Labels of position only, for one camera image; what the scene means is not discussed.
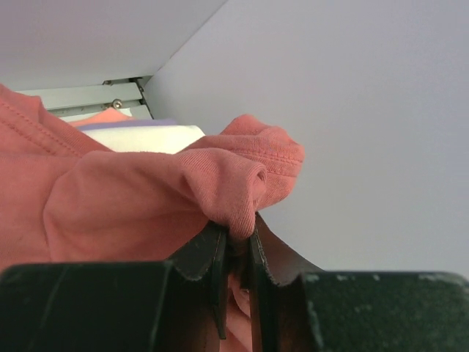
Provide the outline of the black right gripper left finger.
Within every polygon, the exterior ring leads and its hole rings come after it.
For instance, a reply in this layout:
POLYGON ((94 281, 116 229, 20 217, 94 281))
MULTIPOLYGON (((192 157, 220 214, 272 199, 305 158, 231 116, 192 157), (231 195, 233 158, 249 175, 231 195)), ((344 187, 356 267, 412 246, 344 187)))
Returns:
POLYGON ((28 264, 1 274, 3 351, 218 351, 227 231, 162 261, 28 264))

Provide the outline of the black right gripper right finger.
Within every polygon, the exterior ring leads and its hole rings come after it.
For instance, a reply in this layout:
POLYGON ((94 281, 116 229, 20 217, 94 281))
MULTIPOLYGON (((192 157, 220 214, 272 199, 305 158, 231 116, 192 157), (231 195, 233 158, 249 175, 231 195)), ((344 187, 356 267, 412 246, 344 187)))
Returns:
POLYGON ((466 351, 468 281, 448 272, 324 271, 261 217, 250 238, 255 351, 466 351))

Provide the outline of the dusty red t-shirt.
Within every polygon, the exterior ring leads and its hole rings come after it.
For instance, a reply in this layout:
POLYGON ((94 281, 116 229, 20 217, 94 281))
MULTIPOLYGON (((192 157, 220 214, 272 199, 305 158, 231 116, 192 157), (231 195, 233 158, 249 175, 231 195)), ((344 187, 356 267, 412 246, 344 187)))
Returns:
POLYGON ((235 240, 294 188, 305 152, 250 115, 182 151, 117 153, 1 88, 1 266, 159 260, 208 221, 235 240))

